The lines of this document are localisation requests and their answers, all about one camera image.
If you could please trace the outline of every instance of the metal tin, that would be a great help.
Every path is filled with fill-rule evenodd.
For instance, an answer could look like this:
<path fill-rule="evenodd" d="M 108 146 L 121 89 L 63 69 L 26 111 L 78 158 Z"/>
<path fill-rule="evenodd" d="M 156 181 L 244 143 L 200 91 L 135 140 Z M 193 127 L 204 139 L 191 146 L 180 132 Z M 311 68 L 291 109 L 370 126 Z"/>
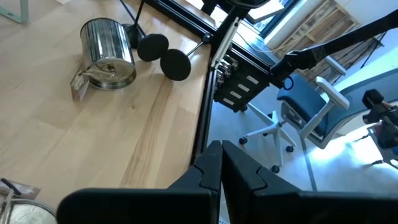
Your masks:
<path fill-rule="evenodd" d="M 103 90 L 130 85 L 136 79 L 136 66 L 129 38 L 123 26 L 108 18 L 92 19 L 81 28 L 83 68 L 90 83 Z"/>
<path fill-rule="evenodd" d="M 43 208 L 28 204 L 13 205 L 11 214 L 5 215 L 4 213 L 0 213 L 0 223 L 2 223 L 4 221 L 3 219 L 5 218 L 7 218 L 6 223 L 10 224 L 57 224 L 55 217 L 51 215 L 51 213 Z"/>

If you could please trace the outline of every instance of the paper tag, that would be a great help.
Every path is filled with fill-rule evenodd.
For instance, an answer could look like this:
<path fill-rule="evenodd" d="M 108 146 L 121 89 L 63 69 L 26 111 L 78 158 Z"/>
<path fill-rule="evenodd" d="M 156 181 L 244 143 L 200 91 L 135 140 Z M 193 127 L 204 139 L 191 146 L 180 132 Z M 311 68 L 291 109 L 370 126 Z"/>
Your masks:
<path fill-rule="evenodd" d="M 8 180 L 10 183 L 13 184 L 13 186 L 18 189 L 22 195 L 15 195 L 15 197 L 19 197 L 19 198 L 27 198 L 27 199 L 36 199 L 37 195 L 40 193 L 40 189 L 38 189 L 37 187 L 33 187 L 33 186 L 29 186 L 26 184 L 21 184 L 12 180 Z M 9 192 L 10 188 L 0 182 L 0 195 L 7 195 Z"/>
<path fill-rule="evenodd" d="M 70 82 L 73 100 L 76 100 L 78 97 L 80 101 L 83 100 L 89 84 L 90 80 L 88 79 L 87 75 L 84 75 L 80 70 L 76 72 L 75 76 Z"/>

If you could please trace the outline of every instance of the gray floor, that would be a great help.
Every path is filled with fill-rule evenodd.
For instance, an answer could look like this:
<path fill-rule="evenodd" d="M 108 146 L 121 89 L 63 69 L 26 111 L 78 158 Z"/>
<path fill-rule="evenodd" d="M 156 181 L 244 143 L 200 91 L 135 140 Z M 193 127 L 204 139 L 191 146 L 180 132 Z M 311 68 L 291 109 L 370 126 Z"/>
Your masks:
<path fill-rule="evenodd" d="M 280 114 L 280 102 L 276 100 L 277 92 L 276 87 L 270 86 L 251 103 L 264 113 L 276 110 Z M 272 136 L 254 136 L 249 138 L 244 146 L 238 143 L 241 136 L 264 127 L 262 121 L 250 109 L 244 113 L 234 113 L 219 103 L 213 103 L 208 142 L 230 140 L 270 169 L 277 163 Z M 370 163 L 381 158 L 376 145 L 371 138 L 355 141 L 367 133 L 365 127 L 332 140 L 323 150 L 308 140 L 304 140 L 303 150 L 296 130 L 289 124 L 285 124 L 283 129 L 296 142 L 297 147 L 293 153 L 284 152 L 285 164 L 278 176 L 298 188 L 322 192 L 398 194 L 398 170 L 387 164 L 370 166 Z M 310 171 L 305 152 L 312 168 Z M 229 223 L 224 198 L 221 201 L 220 216 L 224 222 Z"/>

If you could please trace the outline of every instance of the chair wheel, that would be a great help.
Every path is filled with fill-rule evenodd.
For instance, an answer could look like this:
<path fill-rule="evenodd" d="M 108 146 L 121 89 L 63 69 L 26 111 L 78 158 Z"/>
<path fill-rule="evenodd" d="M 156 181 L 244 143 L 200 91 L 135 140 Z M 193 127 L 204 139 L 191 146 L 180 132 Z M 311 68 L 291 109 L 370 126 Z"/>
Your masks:
<path fill-rule="evenodd" d="M 286 152 L 293 152 L 293 151 L 294 151 L 293 146 L 287 146 L 286 147 Z"/>
<path fill-rule="evenodd" d="M 246 106 L 246 105 L 244 105 L 244 106 L 242 107 L 242 109 L 241 109 L 242 112 L 245 112 L 245 111 L 247 111 L 247 110 L 248 110 L 248 106 Z"/>
<path fill-rule="evenodd" d="M 374 162 L 372 162 L 372 166 L 377 165 L 377 164 L 382 164 L 382 163 L 384 163 L 384 161 L 382 161 L 382 160 L 374 161 Z"/>
<path fill-rule="evenodd" d="M 246 143 L 248 143 L 248 139 L 247 138 L 242 137 L 242 138 L 239 139 L 239 144 L 246 144 Z"/>
<path fill-rule="evenodd" d="M 279 171 L 280 171 L 280 169 L 279 169 L 279 166 L 277 166 L 277 165 L 273 165 L 272 167 L 271 167 L 271 171 L 273 171 L 274 173 L 279 173 Z"/>

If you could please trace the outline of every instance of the wooden table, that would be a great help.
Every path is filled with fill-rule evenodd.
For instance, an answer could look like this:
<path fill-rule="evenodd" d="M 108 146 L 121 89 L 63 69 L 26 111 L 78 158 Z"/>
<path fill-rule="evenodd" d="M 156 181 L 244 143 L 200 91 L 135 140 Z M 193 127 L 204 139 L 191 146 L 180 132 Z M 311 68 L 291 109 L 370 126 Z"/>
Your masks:
<path fill-rule="evenodd" d="M 138 0 L 126 3 L 138 9 Z M 192 72 L 182 82 L 165 78 L 159 60 L 143 62 L 134 52 L 132 85 L 91 88 L 76 102 L 68 85 L 81 62 L 82 25 L 131 19 L 116 0 L 36 0 L 30 14 L 28 26 L 0 18 L 0 176 L 42 189 L 37 199 L 54 207 L 82 188 L 166 188 L 178 179 L 191 159 L 210 46 L 190 57 Z M 166 35 L 170 48 L 188 52 L 200 42 L 149 6 L 139 23 L 147 34 Z"/>

